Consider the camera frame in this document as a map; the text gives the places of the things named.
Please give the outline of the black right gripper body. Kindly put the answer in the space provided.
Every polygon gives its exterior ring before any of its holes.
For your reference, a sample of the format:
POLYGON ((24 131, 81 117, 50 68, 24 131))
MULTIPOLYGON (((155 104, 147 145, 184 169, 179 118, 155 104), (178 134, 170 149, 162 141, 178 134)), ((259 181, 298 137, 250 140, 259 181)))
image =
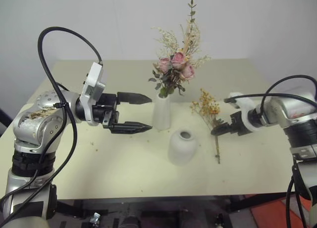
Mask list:
POLYGON ((251 131, 247 129, 242 121, 242 113, 241 111, 235 112, 230 115, 231 125, 230 125, 230 133, 236 133, 239 136, 243 136, 246 134, 250 134, 251 131))

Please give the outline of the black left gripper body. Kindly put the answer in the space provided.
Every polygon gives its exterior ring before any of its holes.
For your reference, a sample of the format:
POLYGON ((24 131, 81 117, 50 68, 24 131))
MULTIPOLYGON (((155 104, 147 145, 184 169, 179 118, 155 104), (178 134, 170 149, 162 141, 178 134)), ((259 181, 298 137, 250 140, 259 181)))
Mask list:
POLYGON ((102 93, 100 99, 93 105, 94 122, 100 123, 103 128, 113 131, 119 117, 116 108, 117 95, 102 93))

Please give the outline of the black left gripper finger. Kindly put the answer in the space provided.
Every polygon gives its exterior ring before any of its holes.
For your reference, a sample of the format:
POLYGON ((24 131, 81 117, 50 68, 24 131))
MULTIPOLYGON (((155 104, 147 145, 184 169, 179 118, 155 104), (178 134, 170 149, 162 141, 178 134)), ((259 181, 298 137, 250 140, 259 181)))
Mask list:
POLYGON ((150 103, 152 102, 152 99, 140 93, 118 92, 117 104, 120 104, 122 102, 140 105, 140 104, 150 103))
POLYGON ((124 122, 112 124, 109 128, 112 134, 137 134, 151 130, 153 127, 140 122, 124 122))

